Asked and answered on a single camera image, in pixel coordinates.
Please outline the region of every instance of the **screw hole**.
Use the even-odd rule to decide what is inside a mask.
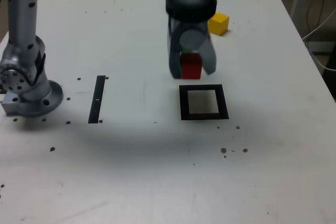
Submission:
[[[44,104],[45,106],[48,106],[50,103],[49,103],[49,101],[48,101],[47,99],[44,99],[44,100],[43,100],[43,104]]]

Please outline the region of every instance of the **black square frame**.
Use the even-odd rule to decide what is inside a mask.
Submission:
[[[190,114],[188,91],[215,90],[218,113]],[[224,97],[223,86],[213,85],[180,85],[181,120],[222,120],[229,119]]]

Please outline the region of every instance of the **black strip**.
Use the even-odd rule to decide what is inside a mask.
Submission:
[[[89,123],[98,123],[101,100],[103,98],[105,76],[97,76],[96,87],[93,93]]]
[[[188,91],[192,90],[215,90],[219,113],[190,114]],[[222,120],[229,119],[224,97],[224,91],[219,85],[181,85],[180,86],[181,120]]]

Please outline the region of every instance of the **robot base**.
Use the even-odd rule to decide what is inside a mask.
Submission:
[[[63,91],[61,86],[54,82],[49,81],[51,90],[43,99],[26,102],[20,99],[17,94],[7,92],[2,107],[4,108],[7,116],[23,116],[25,118],[32,118],[48,114],[57,108],[63,100]]]

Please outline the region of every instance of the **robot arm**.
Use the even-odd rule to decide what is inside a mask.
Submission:
[[[208,20],[216,13],[217,0],[166,0],[169,15],[169,67],[175,79],[183,76],[183,52],[197,51],[204,70],[216,71],[216,54],[208,32]]]
[[[8,92],[2,106],[7,115],[47,114],[60,105],[63,92],[44,70],[45,46],[36,36],[37,0],[8,0],[8,12],[9,41],[0,62]]]

